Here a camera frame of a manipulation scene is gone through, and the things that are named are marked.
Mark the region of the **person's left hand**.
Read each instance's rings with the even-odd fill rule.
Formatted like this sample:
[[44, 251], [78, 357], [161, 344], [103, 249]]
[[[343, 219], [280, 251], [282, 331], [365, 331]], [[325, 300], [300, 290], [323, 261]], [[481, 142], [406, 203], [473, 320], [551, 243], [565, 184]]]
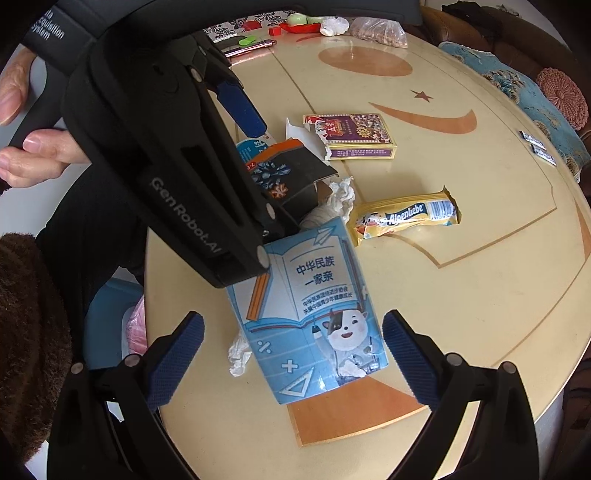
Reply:
[[[1, 125], [9, 125], [24, 108], [36, 55], [26, 47], [16, 53], [1, 74]], [[28, 188], [56, 179], [73, 164], [90, 160], [68, 131], [40, 129], [22, 146], [1, 150], [1, 179], [12, 188]]]

